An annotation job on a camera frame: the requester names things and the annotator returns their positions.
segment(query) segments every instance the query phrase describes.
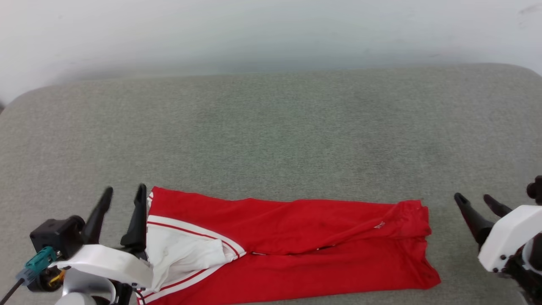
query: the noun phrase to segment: gray fabric surface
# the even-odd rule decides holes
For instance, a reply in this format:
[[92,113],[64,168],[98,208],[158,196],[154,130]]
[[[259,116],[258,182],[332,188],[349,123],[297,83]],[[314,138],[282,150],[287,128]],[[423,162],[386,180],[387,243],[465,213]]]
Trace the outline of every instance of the gray fabric surface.
[[[518,304],[512,280],[479,264],[455,206],[462,192],[531,204],[542,174],[542,79],[496,64],[92,81],[42,88],[0,117],[3,294],[47,218],[86,218],[115,189],[102,241],[124,234],[140,182],[224,199],[422,199],[428,259],[442,284],[422,291],[277,304]],[[54,304],[18,291],[9,304]]]

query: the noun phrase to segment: black cable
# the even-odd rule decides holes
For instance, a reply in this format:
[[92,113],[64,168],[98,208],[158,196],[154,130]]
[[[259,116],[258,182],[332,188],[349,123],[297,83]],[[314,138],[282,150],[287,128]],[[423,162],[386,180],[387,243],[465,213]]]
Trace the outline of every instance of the black cable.
[[141,299],[141,302],[143,303],[143,305],[147,305],[147,303],[145,303],[145,298],[143,297],[143,295],[137,290],[134,290],[134,291],[135,291],[135,293],[137,295],[139,295],[139,298]]
[[0,301],[0,305],[4,305],[8,299],[11,297],[11,295],[15,292],[15,290],[17,290],[17,288],[19,288],[19,286],[21,286],[21,284],[24,283],[24,279],[23,278],[20,278],[17,283],[15,283],[15,285],[13,285],[13,287],[11,287],[11,289],[8,291],[8,293],[5,294],[4,298]]

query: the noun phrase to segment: red and white clothing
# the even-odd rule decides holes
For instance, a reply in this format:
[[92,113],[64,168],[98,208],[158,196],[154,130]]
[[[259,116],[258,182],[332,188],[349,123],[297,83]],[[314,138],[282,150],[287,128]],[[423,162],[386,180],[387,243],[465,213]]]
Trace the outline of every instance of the red and white clothing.
[[440,283],[420,201],[228,201],[154,187],[146,303],[235,304]]

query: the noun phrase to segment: white background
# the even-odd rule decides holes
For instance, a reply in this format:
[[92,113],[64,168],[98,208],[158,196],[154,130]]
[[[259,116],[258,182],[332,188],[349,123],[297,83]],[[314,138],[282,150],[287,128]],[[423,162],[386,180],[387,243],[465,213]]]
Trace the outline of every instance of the white background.
[[501,62],[542,73],[542,2],[0,0],[0,103],[100,78]]

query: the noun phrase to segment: red garment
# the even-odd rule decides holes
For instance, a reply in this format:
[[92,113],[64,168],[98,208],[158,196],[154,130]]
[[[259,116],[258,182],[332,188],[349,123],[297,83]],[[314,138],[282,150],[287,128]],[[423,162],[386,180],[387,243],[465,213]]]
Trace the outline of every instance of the red garment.
[[[431,234],[428,209],[417,200],[395,205],[305,199],[228,201],[158,187],[151,194],[150,225],[198,231],[182,225],[189,223],[207,230],[194,234],[227,237],[233,242],[225,246],[236,249],[237,259],[209,274],[201,270],[158,293],[147,293],[147,303],[265,302],[428,289],[440,283],[425,258],[425,236]],[[153,217],[172,222],[151,221]],[[195,277],[202,278],[180,288]]]

